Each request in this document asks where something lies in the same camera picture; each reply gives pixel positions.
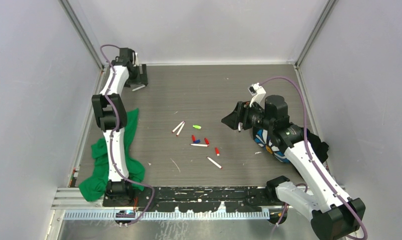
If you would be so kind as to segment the green white pen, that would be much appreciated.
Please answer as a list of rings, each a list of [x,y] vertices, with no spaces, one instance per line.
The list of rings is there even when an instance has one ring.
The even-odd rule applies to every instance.
[[[141,89],[143,89],[143,88],[145,88],[145,87],[146,87],[146,85],[141,85],[141,86],[138,86],[138,87],[136,87],[136,88],[132,89],[132,92],[135,92],[135,91],[141,90]]]

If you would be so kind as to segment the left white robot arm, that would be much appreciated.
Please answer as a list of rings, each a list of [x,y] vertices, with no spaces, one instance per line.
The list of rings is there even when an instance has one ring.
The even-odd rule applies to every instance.
[[[125,160],[128,117],[120,94],[124,87],[135,85],[138,90],[148,85],[147,66],[140,64],[138,53],[127,47],[119,48],[118,56],[108,64],[108,79],[100,93],[91,98],[96,124],[103,132],[107,147],[109,170],[104,205],[127,207],[134,202],[135,190]]]

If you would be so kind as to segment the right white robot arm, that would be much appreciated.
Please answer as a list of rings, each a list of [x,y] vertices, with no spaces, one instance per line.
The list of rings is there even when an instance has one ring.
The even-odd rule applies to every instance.
[[[309,220],[320,240],[351,237],[362,226],[366,210],[364,202],[353,199],[326,171],[307,139],[306,128],[290,122],[288,106],[280,95],[265,98],[265,106],[258,103],[237,102],[234,110],[221,122],[232,130],[258,128],[277,147],[302,176],[312,195],[297,188],[287,177],[267,182],[266,198],[272,205],[287,203]]]

